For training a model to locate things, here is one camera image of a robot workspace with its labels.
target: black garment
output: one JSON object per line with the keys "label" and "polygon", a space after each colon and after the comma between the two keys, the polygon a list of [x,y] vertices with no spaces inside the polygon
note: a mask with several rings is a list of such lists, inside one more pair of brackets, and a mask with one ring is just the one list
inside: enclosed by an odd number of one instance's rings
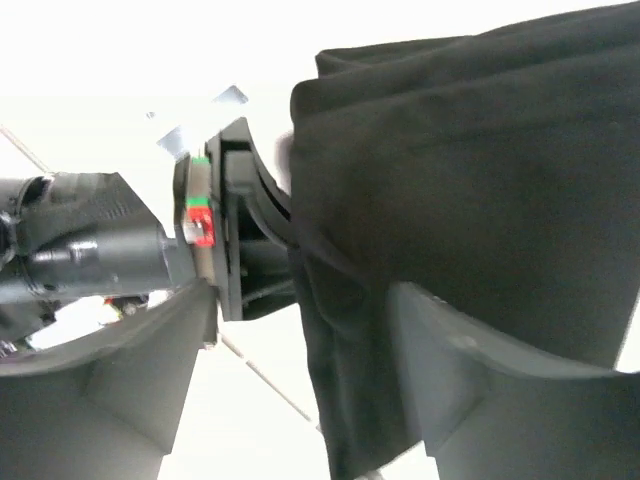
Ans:
{"label": "black garment", "polygon": [[325,51],[295,88],[291,257],[334,480],[417,440],[391,282],[614,364],[640,286],[638,25],[633,3]]}

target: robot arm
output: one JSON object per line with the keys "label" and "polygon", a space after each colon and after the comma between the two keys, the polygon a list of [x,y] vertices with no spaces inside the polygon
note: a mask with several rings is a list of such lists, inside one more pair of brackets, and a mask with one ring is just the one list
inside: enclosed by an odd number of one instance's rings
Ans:
{"label": "robot arm", "polygon": [[[29,220],[59,208],[80,211],[109,193],[113,177],[0,181],[0,210],[13,219],[2,224],[10,260],[0,270],[0,340],[19,344],[79,297],[174,292],[92,335],[0,358],[3,479],[155,480],[172,449],[197,351],[216,342],[218,305],[229,321],[295,302],[287,198],[261,165],[246,120],[203,150],[204,158],[184,156],[176,165],[174,239],[131,205],[126,215],[25,248],[16,240],[40,226]],[[44,406],[34,408],[33,398]]]}

